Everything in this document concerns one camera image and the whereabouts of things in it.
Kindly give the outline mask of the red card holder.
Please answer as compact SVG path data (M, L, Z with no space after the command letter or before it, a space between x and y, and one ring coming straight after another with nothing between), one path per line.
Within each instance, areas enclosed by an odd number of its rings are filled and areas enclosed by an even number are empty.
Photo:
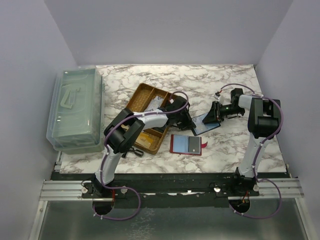
M172 134L170 137L170 153L190 156L201 156L202 150L207 147L208 143L202 143L201 138L201 152L200 154L188 153L188 135Z

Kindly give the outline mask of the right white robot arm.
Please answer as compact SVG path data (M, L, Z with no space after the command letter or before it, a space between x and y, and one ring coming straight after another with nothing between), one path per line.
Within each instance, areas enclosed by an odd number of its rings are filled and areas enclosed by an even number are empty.
M235 179L250 183L257 179L258 166L264 151L283 125L281 101L255 94L247 95L242 88L235 88L230 92L230 104L223 105L219 101L213 101L202 122L221 123L228 116L243 116L246 110L249 111L249 142L243 160L235 171Z

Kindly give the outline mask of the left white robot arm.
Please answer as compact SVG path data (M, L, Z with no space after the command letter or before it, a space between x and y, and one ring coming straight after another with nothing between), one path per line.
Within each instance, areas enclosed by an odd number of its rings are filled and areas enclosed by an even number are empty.
M115 171L122 154L128 152L139 135L147 129L168 128L186 121L190 125L189 98L176 96L165 107L147 112L133 112L123 109L104 130L104 153L95 181L107 187L115 177Z

